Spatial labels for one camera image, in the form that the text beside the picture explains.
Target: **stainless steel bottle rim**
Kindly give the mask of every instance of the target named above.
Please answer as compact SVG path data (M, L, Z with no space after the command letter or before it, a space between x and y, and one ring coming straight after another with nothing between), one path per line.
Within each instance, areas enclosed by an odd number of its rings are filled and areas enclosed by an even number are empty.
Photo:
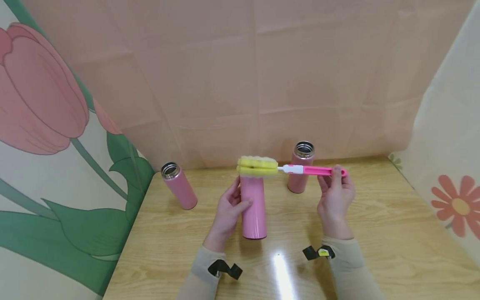
M163 165L160 172L164 179L173 179L180 174L180 170L180 167L176 163L169 162Z
M295 145L294 153L300 158L309 158L315 155L315 147L308 141L301 141Z

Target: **thermos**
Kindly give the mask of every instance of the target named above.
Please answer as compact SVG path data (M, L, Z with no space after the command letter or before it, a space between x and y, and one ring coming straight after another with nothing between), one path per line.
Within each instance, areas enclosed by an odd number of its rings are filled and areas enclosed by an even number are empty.
M252 205L242 213L242 231L247 239L259 240L267 236L265 215L264 179L240 177L241 199L252 200Z
M315 157L313 144L307 141L298 142L292 153L291 165L311 166ZM300 194L305 191L308 175L289 174L287 187L290 191Z
M169 162L161 169L162 179L177 198L183 209L192 209L197 205L197 197L179 165Z

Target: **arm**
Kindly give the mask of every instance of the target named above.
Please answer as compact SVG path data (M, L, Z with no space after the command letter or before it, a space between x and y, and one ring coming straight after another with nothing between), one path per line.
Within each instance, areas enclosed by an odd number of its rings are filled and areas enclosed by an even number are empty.
M217 259L225 260L224 253L213 252L202 246L193 261L192 268L177 295L177 300L213 300L220 277L208 272Z
M237 177L220 197L212 227L202 247L198 250L192 268L177 295L177 300L213 300L220 274L208 272L216 260L225 260L225 243L235 231L239 215L252 204L251 200L240 201L240 178Z
M330 246L335 253L329 262L337 297L339 300L383 300L385 297L365 266L360 247L346 222L355 187L350 176L341 177L340 170L337 165L331 178L318 177L322 197L317 206L324 228L322 244Z

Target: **hand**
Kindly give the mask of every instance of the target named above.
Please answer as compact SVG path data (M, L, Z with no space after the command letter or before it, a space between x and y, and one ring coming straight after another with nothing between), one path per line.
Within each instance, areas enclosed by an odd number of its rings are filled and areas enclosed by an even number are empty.
M317 205L317 212L322 219L324 234L334 239L349 240L353 234L348 228L347 210L355 198L355 186L349 175L342 178L342 167L336 165L332 177L318 176L322 197Z
M237 219L242 212L252 205L251 199L241 200L240 177L223 193L218 200L215 219L204 240L204 247L214 252L223 252L225 242L235 231Z

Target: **flower print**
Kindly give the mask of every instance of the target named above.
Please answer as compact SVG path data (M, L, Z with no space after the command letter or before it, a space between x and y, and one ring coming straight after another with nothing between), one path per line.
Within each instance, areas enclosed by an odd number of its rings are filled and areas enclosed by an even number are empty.
M93 105L95 107L95 113L102 125L103 129L108 131L111 134L121 134L120 128L115 124L115 122L110 119L108 114L104 111L103 107L95 99L93 99Z
M441 200L432 201L432 206L440 209L437 217L442 221L453 217L451 227L459 237L465 236L467 223L480 240L480 187L475 187L475 181L470 176L462 177L458 192L447 175L441 175L438 182L445 192L437 187L432 188L432 193Z
M88 123L72 72L40 33L20 23L0 28L0 141L51 155L66 149Z

